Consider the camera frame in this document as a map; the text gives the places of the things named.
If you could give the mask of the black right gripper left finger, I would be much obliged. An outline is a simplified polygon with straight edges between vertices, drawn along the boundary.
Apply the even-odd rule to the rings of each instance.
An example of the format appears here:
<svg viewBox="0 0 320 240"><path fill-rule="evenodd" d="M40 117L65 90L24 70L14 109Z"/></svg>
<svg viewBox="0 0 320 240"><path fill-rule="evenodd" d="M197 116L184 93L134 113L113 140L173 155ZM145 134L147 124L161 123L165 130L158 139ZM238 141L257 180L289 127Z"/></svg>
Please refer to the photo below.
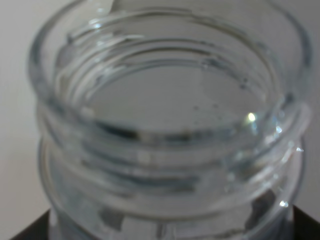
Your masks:
<svg viewBox="0 0 320 240"><path fill-rule="evenodd" d="M50 210L10 240L48 240Z"/></svg>

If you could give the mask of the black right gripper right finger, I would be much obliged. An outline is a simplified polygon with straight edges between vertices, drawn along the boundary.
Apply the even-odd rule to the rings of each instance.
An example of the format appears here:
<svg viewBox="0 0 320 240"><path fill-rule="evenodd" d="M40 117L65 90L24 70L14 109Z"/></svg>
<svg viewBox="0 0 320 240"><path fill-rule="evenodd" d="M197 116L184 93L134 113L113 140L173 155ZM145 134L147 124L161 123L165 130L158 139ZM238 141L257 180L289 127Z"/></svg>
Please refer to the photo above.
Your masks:
<svg viewBox="0 0 320 240"><path fill-rule="evenodd" d="M320 223L295 205L292 229L294 240L320 240Z"/></svg>

